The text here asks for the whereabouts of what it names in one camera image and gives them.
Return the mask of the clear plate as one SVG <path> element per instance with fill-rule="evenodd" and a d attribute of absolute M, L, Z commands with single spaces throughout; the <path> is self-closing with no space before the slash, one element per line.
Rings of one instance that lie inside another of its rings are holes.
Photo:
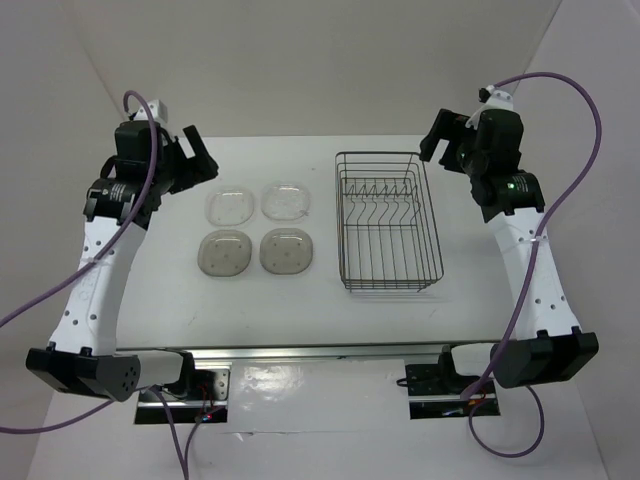
<path fill-rule="evenodd" d="M 239 226 L 254 214 L 253 193 L 243 186 L 224 186 L 212 191 L 205 200 L 204 215 L 214 226 Z"/>
<path fill-rule="evenodd" d="M 311 194 L 300 183 L 276 182 L 263 189 L 260 206 L 262 213 L 273 221 L 297 221 L 309 214 Z"/>

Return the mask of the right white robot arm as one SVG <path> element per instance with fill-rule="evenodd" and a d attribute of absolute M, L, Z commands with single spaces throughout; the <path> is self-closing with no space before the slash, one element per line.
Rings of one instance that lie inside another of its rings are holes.
<path fill-rule="evenodd" d="M 487 376 L 505 389 L 564 382 L 599 351 L 582 329 L 560 282 L 543 220 L 548 214 L 537 177 L 520 167 L 524 126 L 510 110 L 471 117 L 442 109 L 420 143 L 420 158 L 468 177 L 471 196 L 493 234 L 506 268 L 514 312 L 491 346 Z"/>

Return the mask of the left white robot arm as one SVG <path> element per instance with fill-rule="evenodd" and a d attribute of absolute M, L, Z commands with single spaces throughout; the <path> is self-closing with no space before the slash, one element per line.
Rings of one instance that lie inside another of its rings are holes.
<path fill-rule="evenodd" d="M 114 132 L 116 153 L 86 195 L 81 276 L 72 283 L 48 345 L 30 349 L 26 358 L 27 369 L 58 392 L 123 402 L 152 386 L 176 399 L 196 390 L 192 354 L 169 348 L 116 350 L 127 279 L 162 195 L 218 175 L 196 127 L 183 132 L 192 156 L 157 122 L 131 120 Z"/>

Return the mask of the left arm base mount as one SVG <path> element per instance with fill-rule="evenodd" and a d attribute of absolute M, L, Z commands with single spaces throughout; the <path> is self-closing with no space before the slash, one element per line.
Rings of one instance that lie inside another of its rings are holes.
<path fill-rule="evenodd" d="M 197 369 L 192 385 L 185 393 L 172 393 L 167 387 L 160 392 L 177 425 L 223 424 L 228 420 L 231 368 L 214 365 Z M 138 396 L 134 424 L 166 425 L 168 419 L 162 402 L 151 392 Z"/>

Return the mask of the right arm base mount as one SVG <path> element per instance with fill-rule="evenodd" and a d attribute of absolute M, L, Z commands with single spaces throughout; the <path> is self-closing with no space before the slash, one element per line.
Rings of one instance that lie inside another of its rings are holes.
<path fill-rule="evenodd" d="M 496 388 L 492 381 L 469 400 L 461 392 L 476 380 L 460 376 L 445 365 L 444 360 L 428 364 L 407 364 L 405 375 L 395 381 L 408 395 L 411 420 L 465 418 L 472 411 L 476 416 L 500 416 Z"/>

